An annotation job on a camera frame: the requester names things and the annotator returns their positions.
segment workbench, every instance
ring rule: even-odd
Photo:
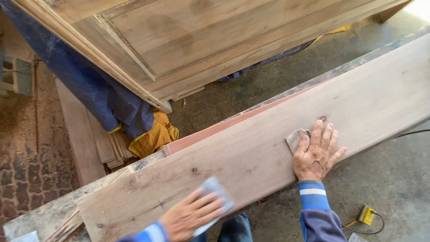
[[[342,66],[339,66],[327,73],[324,73],[314,79],[311,79],[305,83],[302,83],[292,89],[289,89],[277,96],[274,96],[260,104],[257,104],[243,112],[240,112],[230,118],[236,117],[238,115],[242,115],[244,113],[247,113],[253,109],[262,107],[268,103],[271,103],[273,101],[276,101],[278,99],[281,99],[283,97],[292,95],[298,91],[304,90],[306,88],[309,88],[313,85],[319,84],[325,80],[331,79],[335,76],[338,76],[340,74],[343,74],[347,71],[350,71],[354,68],[357,68],[358,66],[361,66],[383,54],[386,54],[402,45],[405,45],[421,36],[424,36],[425,34],[430,33],[430,26],[425,27],[421,29],[420,31],[410,34],[408,36],[405,36],[399,40],[396,40],[388,45],[385,45],[377,50],[374,50],[368,54],[365,54],[353,61],[350,61]],[[392,136],[389,139],[392,139],[394,137],[397,137],[398,134]],[[141,159],[140,161],[129,165],[127,168],[132,168],[133,171],[138,171],[150,164],[153,164],[163,158],[166,157],[166,154],[164,150],[158,151],[144,159]],[[109,184],[113,177],[115,177],[117,174],[119,174],[123,169],[116,171],[114,173],[111,173],[93,183],[90,183],[86,186],[83,186],[77,190],[74,190],[70,192],[69,194],[64,195],[63,197],[60,197],[48,204],[45,204],[38,209],[35,209],[27,214],[24,214],[10,222],[4,225],[4,231],[5,235],[9,240],[13,240],[16,238],[19,238],[23,235],[26,235],[28,233],[31,233],[33,231],[37,231],[37,235],[39,237],[40,241],[45,241],[49,236],[51,236],[59,226],[61,226],[76,210],[76,201],[84,196],[87,193],[91,193],[95,190],[98,190],[107,184]],[[254,202],[250,204],[249,206],[229,215],[228,217],[235,216],[236,214],[243,212],[244,210],[248,210],[251,207],[257,206],[260,203],[266,202],[270,200],[271,198],[279,196],[279,194],[283,193],[284,191],[293,189],[295,185],[286,187],[266,198],[260,199],[257,202]],[[70,236],[66,241],[76,241],[76,242],[90,242],[88,233],[86,232],[86,229],[84,226],[81,226],[76,230],[76,232]]]

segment blue sleeve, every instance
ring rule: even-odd
[[[117,242],[169,242],[169,240],[164,227],[159,222],[155,222],[137,235],[124,236]]]
[[[300,223],[305,242],[346,242],[339,217],[330,209],[326,190],[318,180],[298,182],[303,208]]]

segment black cable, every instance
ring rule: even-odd
[[[397,138],[399,138],[399,137],[402,137],[402,136],[405,136],[405,135],[409,135],[409,134],[413,134],[413,133],[427,132],[427,131],[430,131],[430,130],[419,130],[419,131],[414,131],[414,132],[404,133],[404,134],[402,134],[402,135],[397,136],[395,139],[397,139]]]
[[[384,229],[384,227],[385,227],[385,221],[384,221],[384,218],[383,218],[379,213],[377,213],[377,212],[374,212],[374,211],[370,211],[370,212],[371,212],[371,213],[373,213],[373,214],[375,214],[375,215],[377,215],[377,216],[379,216],[379,217],[381,218],[381,220],[382,220],[382,228],[381,228],[380,230],[378,230],[378,231],[376,231],[376,232],[372,232],[372,233],[365,233],[365,232],[359,232],[359,231],[352,230],[352,229],[350,229],[350,228],[346,227],[346,226],[345,226],[345,225],[343,225],[343,224],[342,224],[342,227],[344,227],[344,228],[346,228],[346,229],[349,229],[349,230],[351,230],[352,232],[355,232],[355,233],[368,234],[368,235],[371,235],[371,234],[377,234],[377,233],[381,232],[381,231]]]

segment yellow cloth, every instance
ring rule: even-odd
[[[336,29],[336,30],[334,30],[334,31],[331,31],[331,32],[330,32],[330,33],[328,33],[328,34],[335,34],[335,33],[339,33],[339,32],[342,32],[342,31],[347,31],[347,30],[349,30],[350,28],[351,28],[351,25],[347,25],[347,26],[341,27],[340,29]]]
[[[167,114],[154,109],[154,123],[150,131],[137,137],[129,144],[129,150],[140,158],[145,158],[163,148],[163,145],[179,138],[179,130],[169,122]]]

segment hand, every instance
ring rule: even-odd
[[[317,120],[312,135],[302,135],[293,159],[293,171],[298,180],[322,180],[333,165],[339,161],[347,148],[342,147],[332,155],[338,141],[338,132],[333,124],[323,129],[323,121]]]
[[[224,212],[223,199],[214,201],[215,192],[196,201],[202,194],[201,188],[195,190],[160,217],[158,221],[166,229],[170,242],[190,240],[198,227],[209,223]]]

